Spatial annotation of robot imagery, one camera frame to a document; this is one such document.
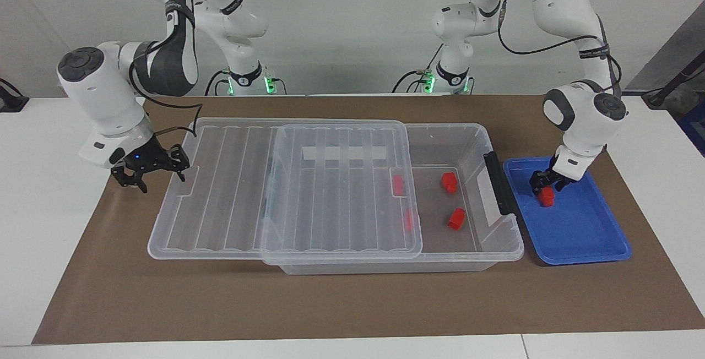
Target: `white wall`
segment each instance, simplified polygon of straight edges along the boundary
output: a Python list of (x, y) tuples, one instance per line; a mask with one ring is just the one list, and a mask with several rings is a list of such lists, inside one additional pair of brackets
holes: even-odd
[[(107, 40), (158, 40), (163, 7), (150, 0), (31, 0), (70, 47)], [(284, 78), (291, 93), (379, 93), (390, 91), (408, 70), (423, 68), (439, 44), (430, 29), (434, 10), (466, 0), (253, 0), (267, 11), (270, 31), (256, 45), (264, 63)], [(592, 0), (614, 55), (629, 82), (702, 0)], [(509, 0), (506, 40), (528, 50), (557, 40), (534, 24), (530, 0)], [(24, 30), (3, 30), (0, 41), (26, 41)], [(203, 35), (197, 38), (204, 81), (225, 61)], [(496, 36), (475, 38), (471, 73), (476, 93), (543, 93), (582, 76), (571, 46), (537, 56), (513, 56)], [(46, 55), (55, 61), (55, 55)], [(37, 60), (28, 51), (13, 55)], [(48, 69), (10, 76), (30, 85), (55, 83)]]

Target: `brown table surface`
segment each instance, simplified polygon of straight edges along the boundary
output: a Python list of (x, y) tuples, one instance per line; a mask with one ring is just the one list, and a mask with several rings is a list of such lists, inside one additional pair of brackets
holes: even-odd
[[(547, 156), (561, 141), (539, 96), (169, 101), (204, 101), (204, 116), (481, 123), (500, 159)], [(146, 110), (157, 129), (192, 118), (151, 104)], [(161, 140), (169, 146), (182, 138)], [(705, 329), (609, 156), (590, 170), (632, 259), (543, 266), (524, 234), (521, 261), (465, 274), (287, 276), (257, 261), (157, 261), (147, 243), (169, 173), (147, 176), (146, 195), (111, 179), (33, 344)]]

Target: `white table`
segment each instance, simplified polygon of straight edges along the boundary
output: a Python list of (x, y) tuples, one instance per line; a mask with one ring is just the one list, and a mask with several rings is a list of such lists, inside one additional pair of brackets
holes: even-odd
[[(705, 312), (705, 158), (665, 111), (625, 102), (608, 151)], [(27, 346), (108, 179), (76, 155), (89, 130), (68, 99), (0, 114), (0, 357), (705, 357), (705, 331)]]

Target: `blue plastic tray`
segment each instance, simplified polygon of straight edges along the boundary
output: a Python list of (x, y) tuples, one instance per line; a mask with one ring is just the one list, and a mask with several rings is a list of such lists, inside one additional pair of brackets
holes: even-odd
[(504, 172), (536, 253), (551, 265), (628, 259), (632, 248), (590, 173), (556, 193), (553, 208), (542, 208), (529, 179), (546, 170), (549, 158), (509, 159)]

